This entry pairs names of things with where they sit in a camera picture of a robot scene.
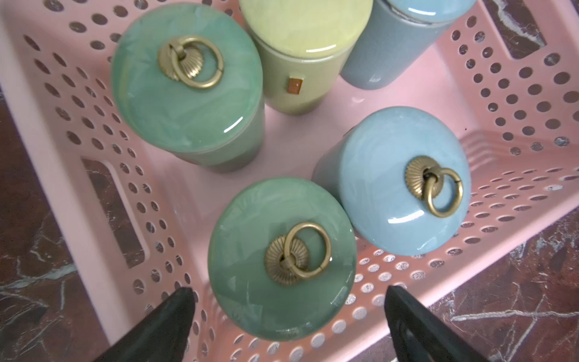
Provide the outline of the blue canister front row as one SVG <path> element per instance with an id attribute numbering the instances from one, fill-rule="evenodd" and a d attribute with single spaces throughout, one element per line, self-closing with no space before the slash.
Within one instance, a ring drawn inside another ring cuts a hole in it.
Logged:
<path id="1" fill-rule="evenodd" d="M 449 241 L 465 221 L 472 186 L 455 134 L 408 106 L 363 119 L 318 161 L 312 179 L 340 202 L 361 237 L 401 256 Z"/>

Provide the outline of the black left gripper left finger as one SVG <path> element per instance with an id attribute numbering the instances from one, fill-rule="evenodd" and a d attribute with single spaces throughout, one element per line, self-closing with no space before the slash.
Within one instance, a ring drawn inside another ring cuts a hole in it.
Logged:
<path id="1" fill-rule="evenodd" d="M 194 316 L 194 291 L 181 287 L 97 360 L 181 361 Z"/>

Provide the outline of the green canister front row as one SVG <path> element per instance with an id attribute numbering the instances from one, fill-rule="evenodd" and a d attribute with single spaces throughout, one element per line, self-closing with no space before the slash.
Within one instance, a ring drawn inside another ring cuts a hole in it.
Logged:
<path id="1" fill-rule="evenodd" d="M 272 341 L 316 333 L 344 306 L 357 247 L 339 202 L 319 185 L 274 178 L 240 192 L 211 235 L 208 271 L 223 312 Z"/>

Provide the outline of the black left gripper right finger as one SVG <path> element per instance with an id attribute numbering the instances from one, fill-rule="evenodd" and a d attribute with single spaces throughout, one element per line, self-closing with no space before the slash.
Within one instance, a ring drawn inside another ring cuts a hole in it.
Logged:
<path id="1" fill-rule="evenodd" d="M 401 286 L 388 287 L 385 316 L 399 361 L 486 361 Z"/>

